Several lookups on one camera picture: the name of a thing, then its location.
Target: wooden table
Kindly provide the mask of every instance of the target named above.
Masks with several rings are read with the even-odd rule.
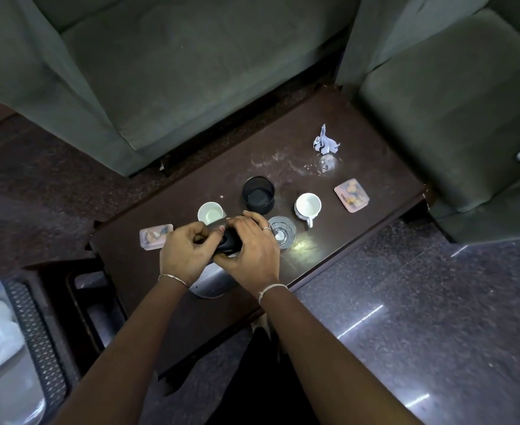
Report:
[[[341,143],[334,169],[324,171],[313,141],[321,126]],[[176,183],[101,225],[91,245],[104,263],[127,315],[154,286],[158,250],[140,247],[141,228],[166,223],[180,227],[197,219],[207,201],[239,215],[241,191],[252,176],[265,176],[276,187],[276,204],[267,215],[292,218],[297,238],[281,254],[280,280],[297,288],[423,199],[424,185],[378,135],[368,121],[334,88],[313,97],[263,130],[201,166]],[[368,206],[351,214],[333,188],[356,178],[370,197]],[[304,192],[322,201],[313,228],[293,213]],[[260,313],[256,298],[240,286],[223,296],[200,299],[187,293],[174,313],[158,356],[159,377],[194,362]]]

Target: white teacup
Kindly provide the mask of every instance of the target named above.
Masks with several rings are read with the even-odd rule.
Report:
[[[214,221],[219,220],[226,216],[221,205],[214,201],[209,201],[199,208],[197,212],[197,220],[204,222],[205,225],[212,224]]]
[[[302,194],[293,206],[293,210],[295,210],[298,218],[307,221],[309,228],[313,228],[313,219],[315,219],[321,211],[321,200],[311,192]]]

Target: green sofa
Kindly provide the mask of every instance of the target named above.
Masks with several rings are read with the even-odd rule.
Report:
[[[0,102],[128,176],[345,47],[359,0],[0,0]]]
[[[455,241],[520,238],[520,0],[361,0],[337,83],[437,189]]]

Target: bracelet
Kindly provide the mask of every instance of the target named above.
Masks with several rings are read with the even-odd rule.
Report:
[[[288,289],[288,287],[286,285],[282,285],[281,283],[274,283],[273,285],[270,285],[267,288],[264,288],[264,290],[262,292],[260,292],[260,295],[258,296],[258,304],[261,305],[260,301],[262,300],[264,294],[276,286],[283,286],[285,289]]]
[[[176,279],[177,281],[183,283],[183,285],[185,285],[185,287],[186,287],[187,289],[189,289],[189,286],[187,286],[187,284],[186,284],[183,280],[179,279],[178,277],[175,277],[175,276],[172,275],[172,274],[163,274],[163,273],[160,274],[160,275],[157,277],[158,282],[160,281],[160,277],[162,277],[162,276],[167,276],[167,277],[171,277],[172,279]]]

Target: granite floor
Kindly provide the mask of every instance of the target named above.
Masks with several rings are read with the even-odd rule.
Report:
[[[285,94],[165,176],[122,178],[20,116],[0,124],[0,278],[34,262],[90,256],[105,220],[274,119]],[[396,221],[297,292],[426,424],[520,424],[520,241],[448,243],[431,224]],[[203,423],[249,340],[201,359],[184,386],[148,393],[143,424]]]

